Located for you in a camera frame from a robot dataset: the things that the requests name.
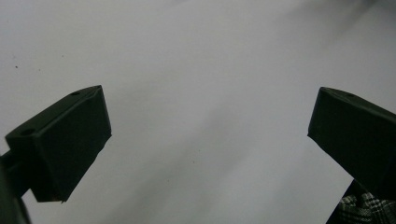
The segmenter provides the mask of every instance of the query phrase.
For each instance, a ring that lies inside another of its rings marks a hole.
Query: black object
[[[374,196],[396,200],[396,115],[322,87],[308,136]]]
[[[101,86],[75,91],[24,122],[6,136],[10,151],[0,160],[0,214],[28,189],[39,202],[67,201],[110,136]],[[13,217],[21,207],[10,212]]]

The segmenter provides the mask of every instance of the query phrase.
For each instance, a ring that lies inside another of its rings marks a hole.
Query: checkered fabric
[[[337,205],[336,215],[343,223],[396,224],[396,202],[378,200],[371,193],[349,195]]]

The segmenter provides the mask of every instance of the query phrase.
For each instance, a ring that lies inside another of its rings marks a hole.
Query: gray background
[[[318,88],[396,112],[394,1],[0,5],[0,136],[97,84],[113,128],[35,224],[325,223],[352,178],[306,137]]]

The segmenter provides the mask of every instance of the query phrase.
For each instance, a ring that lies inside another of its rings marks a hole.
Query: black rectangular block
[[[354,94],[320,88],[308,136],[368,191],[396,200],[396,115]]]
[[[101,86],[75,91],[6,136],[39,202],[67,201],[111,136]]]

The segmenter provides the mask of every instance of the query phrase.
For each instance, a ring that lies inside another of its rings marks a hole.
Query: black and white plaid cloth
[[[366,192],[344,197],[334,211],[338,223],[396,224],[396,202],[378,200]]]

